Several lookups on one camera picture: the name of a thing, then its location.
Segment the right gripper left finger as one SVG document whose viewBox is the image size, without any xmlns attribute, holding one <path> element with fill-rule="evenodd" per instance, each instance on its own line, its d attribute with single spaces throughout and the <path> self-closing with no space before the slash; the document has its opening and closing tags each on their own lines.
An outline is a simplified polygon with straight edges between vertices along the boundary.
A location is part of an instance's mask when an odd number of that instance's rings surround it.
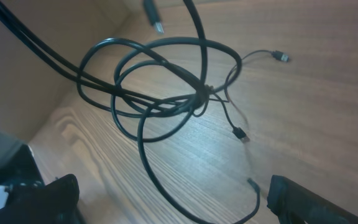
<svg viewBox="0 0 358 224">
<path fill-rule="evenodd" d="M 0 224 L 79 223 L 79 194 L 77 178 L 65 175 L 0 209 Z"/>
</svg>

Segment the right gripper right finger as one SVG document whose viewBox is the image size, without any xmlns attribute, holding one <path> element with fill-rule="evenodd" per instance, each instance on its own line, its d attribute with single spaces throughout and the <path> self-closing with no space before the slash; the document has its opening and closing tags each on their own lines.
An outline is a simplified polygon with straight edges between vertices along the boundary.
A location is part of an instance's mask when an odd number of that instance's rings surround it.
<svg viewBox="0 0 358 224">
<path fill-rule="evenodd" d="M 267 207 L 280 223 L 358 223 L 358 216 L 279 175 L 271 178 Z"/>
</svg>

